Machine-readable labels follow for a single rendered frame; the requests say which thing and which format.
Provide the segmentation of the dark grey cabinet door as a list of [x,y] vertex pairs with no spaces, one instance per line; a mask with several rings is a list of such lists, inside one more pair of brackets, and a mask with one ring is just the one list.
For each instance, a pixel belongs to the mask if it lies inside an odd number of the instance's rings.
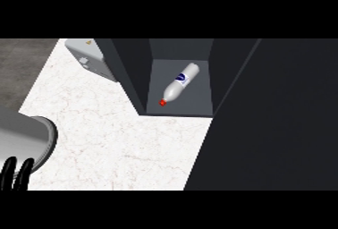
[[265,39],[187,190],[338,190],[338,39]]

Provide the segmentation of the pale grey appliance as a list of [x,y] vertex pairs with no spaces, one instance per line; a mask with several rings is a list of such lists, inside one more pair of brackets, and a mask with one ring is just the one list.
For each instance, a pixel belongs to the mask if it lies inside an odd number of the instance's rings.
[[67,49],[74,55],[82,67],[113,81],[119,81],[107,66],[107,60],[94,38],[69,38]]

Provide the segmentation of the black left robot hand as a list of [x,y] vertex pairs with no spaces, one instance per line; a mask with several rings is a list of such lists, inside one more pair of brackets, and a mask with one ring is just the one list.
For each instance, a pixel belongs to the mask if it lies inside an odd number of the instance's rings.
[[24,161],[18,174],[15,174],[17,164],[18,159],[15,157],[11,157],[5,162],[0,172],[0,191],[29,190],[35,159],[29,158]]

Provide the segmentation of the grey round sink basin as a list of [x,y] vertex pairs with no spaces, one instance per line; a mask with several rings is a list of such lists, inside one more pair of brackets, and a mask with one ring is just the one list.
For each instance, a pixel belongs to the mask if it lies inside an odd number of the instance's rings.
[[58,129],[51,119],[27,116],[0,106],[0,171],[11,157],[18,159],[14,176],[29,158],[35,159],[32,171],[45,165],[57,147]]

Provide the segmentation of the white water bottle red cap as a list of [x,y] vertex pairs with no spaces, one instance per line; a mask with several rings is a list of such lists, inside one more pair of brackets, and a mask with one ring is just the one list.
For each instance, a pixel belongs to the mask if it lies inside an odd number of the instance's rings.
[[164,90],[164,96],[159,101],[159,104],[161,106],[166,106],[169,102],[172,102],[179,98],[185,88],[191,84],[198,73],[200,73],[200,66],[195,63],[190,63],[185,69],[182,70],[181,74],[178,75],[175,81],[172,82],[172,84],[167,86]]

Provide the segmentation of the dark grey cabinet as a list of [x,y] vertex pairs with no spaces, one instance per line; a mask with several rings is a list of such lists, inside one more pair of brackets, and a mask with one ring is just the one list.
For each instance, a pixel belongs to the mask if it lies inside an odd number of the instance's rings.
[[[212,117],[256,52],[257,38],[101,38],[108,69],[139,115]],[[188,64],[200,73],[179,98],[160,104]]]

